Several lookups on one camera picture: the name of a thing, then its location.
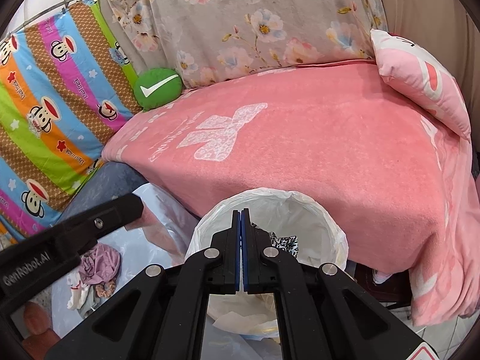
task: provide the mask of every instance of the floral curtain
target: floral curtain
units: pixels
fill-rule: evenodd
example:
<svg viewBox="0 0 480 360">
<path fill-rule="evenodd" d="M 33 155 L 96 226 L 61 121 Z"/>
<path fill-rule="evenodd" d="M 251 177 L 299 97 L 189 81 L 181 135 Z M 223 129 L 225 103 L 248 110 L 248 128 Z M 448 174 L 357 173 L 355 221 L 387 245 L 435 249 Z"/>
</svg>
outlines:
<svg viewBox="0 0 480 360">
<path fill-rule="evenodd" d="M 372 59 L 381 0 L 109 0 L 137 50 L 166 56 L 189 88 L 272 68 Z"/>
</svg>

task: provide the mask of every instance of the white plastic bag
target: white plastic bag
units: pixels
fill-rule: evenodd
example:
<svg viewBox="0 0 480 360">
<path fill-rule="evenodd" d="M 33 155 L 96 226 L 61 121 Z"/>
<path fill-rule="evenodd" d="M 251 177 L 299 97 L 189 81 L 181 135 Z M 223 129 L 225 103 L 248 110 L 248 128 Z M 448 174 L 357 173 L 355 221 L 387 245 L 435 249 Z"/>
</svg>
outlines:
<svg viewBox="0 0 480 360">
<path fill-rule="evenodd" d="M 335 263 L 345 269 L 347 238 L 328 212 L 303 193 L 269 188 L 239 193 L 213 207 L 196 226 L 186 258 L 208 248 L 214 233 L 230 228 L 233 210 L 244 208 L 259 228 L 277 237 L 297 236 L 300 263 L 315 267 Z M 241 284 L 236 295 L 211 295 L 207 313 L 219 329 L 250 339 L 277 338 L 277 315 L 266 300 L 244 293 Z"/>
</svg>

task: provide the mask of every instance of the pink pillow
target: pink pillow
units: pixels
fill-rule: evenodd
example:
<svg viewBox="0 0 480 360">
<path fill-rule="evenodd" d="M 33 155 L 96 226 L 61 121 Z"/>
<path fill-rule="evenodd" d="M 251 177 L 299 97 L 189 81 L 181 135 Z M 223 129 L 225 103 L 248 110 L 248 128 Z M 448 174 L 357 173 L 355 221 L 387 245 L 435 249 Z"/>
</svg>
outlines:
<svg viewBox="0 0 480 360">
<path fill-rule="evenodd" d="M 400 36 L 371 30 L 383 81 L 470 141 L 470 120 L 455 78 L 428 51 Z"/>
</svg>

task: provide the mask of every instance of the green checkmark pillow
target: green checkmark pillow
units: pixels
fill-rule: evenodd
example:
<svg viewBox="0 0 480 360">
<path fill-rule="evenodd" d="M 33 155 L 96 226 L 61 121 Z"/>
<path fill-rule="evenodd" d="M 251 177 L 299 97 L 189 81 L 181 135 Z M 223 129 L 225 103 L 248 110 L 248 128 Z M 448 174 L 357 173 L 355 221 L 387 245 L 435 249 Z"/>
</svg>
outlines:
<svg viewBox="0 0 480 360">
<path fill-rule="evenodd" d="M 139 76 L 133 92 L 143 110 L 149 111 L 177 99 L 182 88 L 182 79 L 176 71 L 152 69 Z"/>
</svg>

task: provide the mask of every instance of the white tiled floor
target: white tiled floor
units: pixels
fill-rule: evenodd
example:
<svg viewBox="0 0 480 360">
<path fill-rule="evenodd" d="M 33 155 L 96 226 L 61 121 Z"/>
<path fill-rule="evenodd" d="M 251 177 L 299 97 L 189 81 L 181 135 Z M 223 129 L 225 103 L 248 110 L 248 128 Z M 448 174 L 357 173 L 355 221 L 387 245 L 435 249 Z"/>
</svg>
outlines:
<svg viewBox="0 0 480 360">
<path fill-rule="evenodd" d="M 480 311 L 477 311 L 467 319 L 453 318 L 439 325 L 423 328 L 412 326 L 409 307 L 392 310 L 392 313 L 434 348 L 439 360 L 447 360 L 453 355 L 480 315 Z"/>
</svg>

